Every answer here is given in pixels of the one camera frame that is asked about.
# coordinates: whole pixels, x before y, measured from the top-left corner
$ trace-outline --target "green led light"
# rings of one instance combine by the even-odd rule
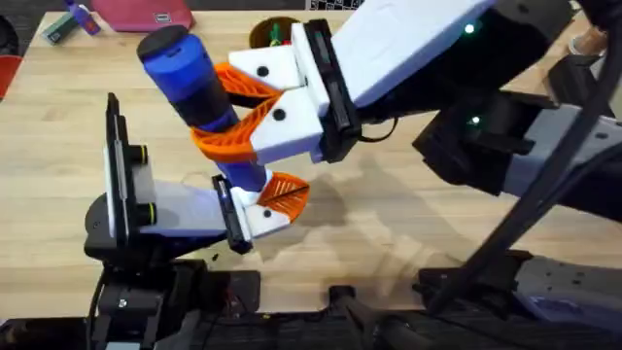
[[[482,122],[481,118],[473,117],[470,120],[468,120],[466,124],[471,125],[471,126],[478,126],[481,122]]]
[[[474,24],[467,24],[465,26],[465,33],[466,34],[473,34],[475,32],[475,25]]]

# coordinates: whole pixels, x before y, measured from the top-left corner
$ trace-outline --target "white plastic part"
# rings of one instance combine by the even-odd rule
[[[374,102],[424,67],[494,2],[365,1],[332,36],[354,104],[363,107]]]
[[[229,64],[272,88],[285,90],[302,86],[291,46],[230,52]],[[265,77],[258,74],[260,67],[267,68]]]
[[[233,206],[235,207],[235,214],[237,215],[237,220],[240,223],[240,229],[242,229],[242,235],[244,236],[244,240],[250,242],[253,238],[251,234],[251,229],[249,228],[249,223],[246,219],[246,213],[244,212],[244,205],[242,204],[242,198],[246,196],[246,191],[235,187],[231,189],[231,200],[233,201]]]
[[[285,118],[274,119],[281,109]],[[322,138],[322,125],[313,108],[308,87],[287,90],[251,135],[259,164],[314,150]]]
[[[155,225],[140,227],[141,233],[167,237],[209,237],[226,231],[218,194],[179,183],[154,182]],[[137,201],[147,202],[143,197]]]
[[[270,212],[270,216],[267,218],[264,215],[266,210]],[[244,211],[253,238],[260,238],[291,224],[290,217],[287,215],[261,205],[252,205],[245,208]]]
[[[110,161],[108,159],[108,147],[104,146],[104,179],[106,181],[106,209],[108,210],[108,234],[115,237],[115,208],[112,196],[112,179],[110,178]]]
[[[236,192],[237,197],[240,200],[242,207],[246,208],[248,206],[257,204],[257,201],[259,200],[261,193],[263,192],[263,190],[265,190],[265,187],[268,186],[268,184],[270,183],[270,180],[272,180],[272,174],[273,173],[271,170],[269,170],[268,168],[265,168],[265,185],[263,185],[261,192],[250,192],[250,191],[244,191],[240,188],[237,188],[239,189],[239,191]]]
[[[272,180],[273,173],[266,169],[265,174],[265,185],[267,186]],[[254,238],[286,228],[291,224],[290,217],[287,215],[258,205],[257,201],[260,195],[260,192],[248,192],[239,187],[231,189],[233,205],[240,221],[242,234],[244,239],[249,242]],[[270,216],[267,218],[263,214],[266,210],[270,211]]]
[[[302,23],[292,24],[292,47],[300,79],[308,88],[316,115],[322,118],[327,113],[330,100]]]

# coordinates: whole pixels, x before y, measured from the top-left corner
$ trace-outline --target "black cap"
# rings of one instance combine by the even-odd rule
[[[143,39],[136,49],[138,58],[141,61],[150,56],[169,48],[171,45],[179,42],[188,35],[188,29],[183,25],[169,25],[162,27],[155,32],[149,34]]]

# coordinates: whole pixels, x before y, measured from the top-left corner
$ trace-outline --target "black strap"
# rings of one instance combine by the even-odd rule
[[[393,127],[391,128],[391,131],[389,131],[388,134],[382,137],[379,137],[379,138],[366,137],[366,136],[361,135],[361,137],[359,137],[359,141],[366,142],[366,143],[377,143],[377,142],[381,142],[381,141],[388,139],[393,134],[393,132],[396,131],[397,121],[398,121],[398,118],[393,119]]]

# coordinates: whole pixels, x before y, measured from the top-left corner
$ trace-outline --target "purple object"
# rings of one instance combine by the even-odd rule
[[[80,27],[82,27],[86,31],[86,33],[90,35],[95,35],[99,33],[101,28],[99,27],[95,19],[93,19],[93,16],[90,15],[90,12],[84,5],[76,5],[73,3],[73,1],[67,3],[69,5],[69,12],[74,17],[76,22],[80,25]]]

